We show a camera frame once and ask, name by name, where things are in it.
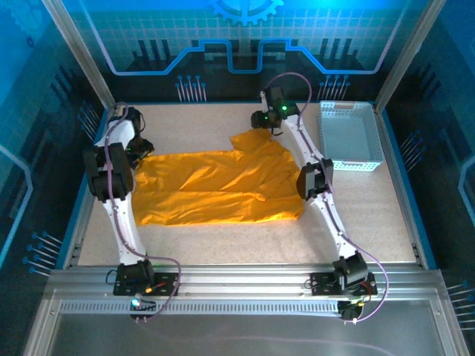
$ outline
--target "gear graphic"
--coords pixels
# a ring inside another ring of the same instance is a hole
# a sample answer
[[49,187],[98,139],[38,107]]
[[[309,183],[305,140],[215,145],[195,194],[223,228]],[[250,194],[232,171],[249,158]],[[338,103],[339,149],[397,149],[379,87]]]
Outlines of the gear graphic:
[[26,34],[37,31],[42,24],[40,0],[0,0],[0,7],[10,10],[15,23]]
[[275,8],[284,4],[282,0],[210,0],[214,14],[231,20],[232,24],[258,24],[266,21],[269,15],[275,15]]

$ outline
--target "beige work surface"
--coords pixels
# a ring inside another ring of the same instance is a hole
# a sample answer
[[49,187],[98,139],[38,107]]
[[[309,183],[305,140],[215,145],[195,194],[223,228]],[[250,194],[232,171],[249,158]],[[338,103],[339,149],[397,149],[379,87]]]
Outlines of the beige work surface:
[[[251,128],[258,104],[136,105],[145,117],[142,136],[154,154],[232,149],[229,137]],[[318,147],[318,105],[304,115]],[[382,262],[414,262],[413,249],[386,164],[374,172],[335,171],[335,204],[349,237]],[[305,208],[296,221],[188,227],[141,226],[140,238],[151,256],[182,264],[330,263],[335,246],[324,221]],[[119,263],[116,240],[99,202],[88,224],[79,264]]]

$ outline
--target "yellow cloth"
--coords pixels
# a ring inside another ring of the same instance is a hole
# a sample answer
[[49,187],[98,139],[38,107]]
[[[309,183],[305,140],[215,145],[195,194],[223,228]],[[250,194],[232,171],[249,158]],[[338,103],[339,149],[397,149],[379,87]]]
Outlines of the yellow cloth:
[[138,225],[296,220],[304,210],[291,153],[264,129],[231,138],[233,151],[150,156],[132,194]]

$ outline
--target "speckled tabletop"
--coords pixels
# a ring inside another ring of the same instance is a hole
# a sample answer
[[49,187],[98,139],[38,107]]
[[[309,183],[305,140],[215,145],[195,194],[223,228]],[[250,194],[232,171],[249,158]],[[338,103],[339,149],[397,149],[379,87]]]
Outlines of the speckled tabletop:
[[[143,137],[154,154],[232,149],[229,137],[250,129],[259,104],[135,105],[145,117]],[[318,104],[304,115],[318,147]],[[401,209],[385,163],[374,172],[335,171],[335,204],[349,237],[382,262],[414,262]],[[143,226],[140,238],[149,255],[182,264],[330,263],[336,252],[321,217],[307,208],[297,221],[189,227]],[[119,263],[105,209],[94,203],[79,259],[82,266]]]

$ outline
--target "white plastic basket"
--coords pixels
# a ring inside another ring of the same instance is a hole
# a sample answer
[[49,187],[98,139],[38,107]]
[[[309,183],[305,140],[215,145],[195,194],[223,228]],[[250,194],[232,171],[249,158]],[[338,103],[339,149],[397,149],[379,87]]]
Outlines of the white plastic basket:
[[374,171],[384,161],[369,102],[320,102],[322,154],[337,171]]

